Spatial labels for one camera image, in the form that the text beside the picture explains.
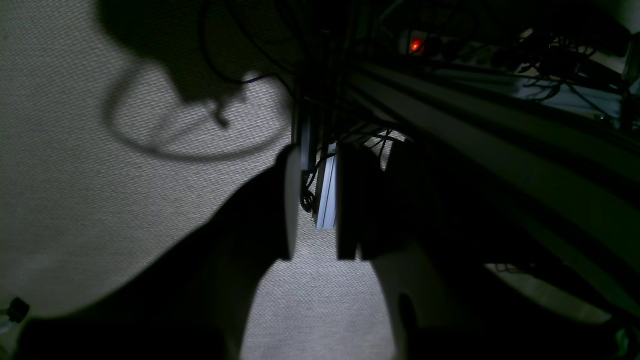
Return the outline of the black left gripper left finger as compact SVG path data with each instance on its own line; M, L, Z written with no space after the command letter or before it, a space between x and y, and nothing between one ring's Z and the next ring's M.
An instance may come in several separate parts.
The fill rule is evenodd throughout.
M213 217L119 289L36 318L17 360L237 360L256 290L297 241L301 150L287 145Z

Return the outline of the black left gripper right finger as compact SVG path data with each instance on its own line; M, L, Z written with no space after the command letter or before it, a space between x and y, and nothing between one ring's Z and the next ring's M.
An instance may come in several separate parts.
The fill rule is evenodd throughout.
M637 360L639 205L498 142L336 147L337 253L380 282L402 360Z

